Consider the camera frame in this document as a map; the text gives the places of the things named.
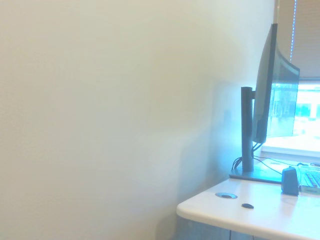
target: desk surface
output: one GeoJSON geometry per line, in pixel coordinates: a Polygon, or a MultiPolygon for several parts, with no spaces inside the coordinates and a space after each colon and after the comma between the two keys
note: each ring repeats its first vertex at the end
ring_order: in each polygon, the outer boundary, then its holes
{"type": "Polygon", "coordinates": [[[185,219],[266,239],[320,239],[320,196],[284,195],[279,184],[228,179],[180,203],[176,212],[185,219]],[[217,197],[220,192],[238,198],[217,197]]]}

